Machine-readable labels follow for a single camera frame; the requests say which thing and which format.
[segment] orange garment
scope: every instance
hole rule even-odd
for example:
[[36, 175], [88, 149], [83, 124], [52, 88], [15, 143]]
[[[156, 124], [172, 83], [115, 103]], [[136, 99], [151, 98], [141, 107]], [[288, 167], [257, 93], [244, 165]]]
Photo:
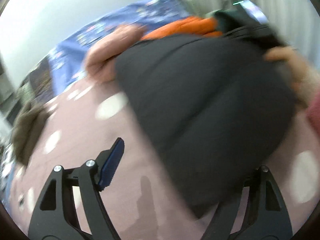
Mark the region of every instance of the orange garment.
[[218, 37], [222, 35], [222, 32], [215, 31], [217, 24], [217, 20], [214, 18], [203, 19], [200, 17], [190, 16], [156, 29], [143, 36], [142, 40], [160, 39], [177, 33]]

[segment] bedsheet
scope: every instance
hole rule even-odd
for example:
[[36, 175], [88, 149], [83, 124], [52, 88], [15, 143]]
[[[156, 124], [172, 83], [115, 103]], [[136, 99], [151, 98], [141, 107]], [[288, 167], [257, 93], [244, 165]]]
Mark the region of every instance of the bedsheet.
[[[215, 209], [196, 220], [180, 199], [157, 155], [141, 131], [116, 82], [73, 83], [46, 104], [51, 113], [28, 167], [17, 164], [10, 194], [13, 220], [28, 232], [36, 200], [55, 165], [82, 165], [109, 149], [117, 137], [125, 152], [111, 185], [101, 192], [121, 239], [200, 239]], [[320, 199], [320, 144], [304, 112], [266, 161], [284, 197], [294, 233]], [[78, 187], [75, 206], [83, 231], [90, 232]], [[233, 232], [241, 228], [248, 192], [244, 190]]]
[[68, 85], [85, 76], [81, 62], [87, 50], [119, 24], [145, 25], [149, 33], [188, 16], [190, 13], [183, 0], [142, 0], [87, 24], [49, 52], [54, 94], [59, 95]]

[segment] black garment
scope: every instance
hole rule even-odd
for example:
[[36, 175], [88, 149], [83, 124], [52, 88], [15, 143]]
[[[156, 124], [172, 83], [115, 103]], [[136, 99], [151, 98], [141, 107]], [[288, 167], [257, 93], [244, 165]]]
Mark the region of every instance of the black garment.
[[195, 35], [141, 41], [117, 78], [172, 182], [198, 217], [280, 144], [295, 96], [255, 45]]

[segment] blue patterned fabric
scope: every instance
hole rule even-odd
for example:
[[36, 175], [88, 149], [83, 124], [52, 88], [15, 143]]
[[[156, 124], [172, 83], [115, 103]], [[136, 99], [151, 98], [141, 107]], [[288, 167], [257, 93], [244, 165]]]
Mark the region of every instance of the blue patterned fabric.
[[81, 62], [87, 50], [119, 24], [145, 25], [149, 33], [188, 16], [182, 0], [143, 0], [84, 26], [49, 52], [53, 92], [59, 95], [68, 85], [85, 76]]

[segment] metal bolt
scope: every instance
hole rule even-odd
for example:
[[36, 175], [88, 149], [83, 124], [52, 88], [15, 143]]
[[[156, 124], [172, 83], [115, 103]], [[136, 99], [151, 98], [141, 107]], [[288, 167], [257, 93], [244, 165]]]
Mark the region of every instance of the metal bolt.
[[268, 172], [269, 171], [269, 168], [267, 166], [261, 166], [261, 170], [263, 172]]
[[87, 167], [92, 167], [96, 162], [94, 160], [88, 160], [85, 165], [87, 165]]
[[61, 171], [62, 166], [61, 165], [57, 165], [55, 166], [55, 168], [53, 169], [55, 172]]

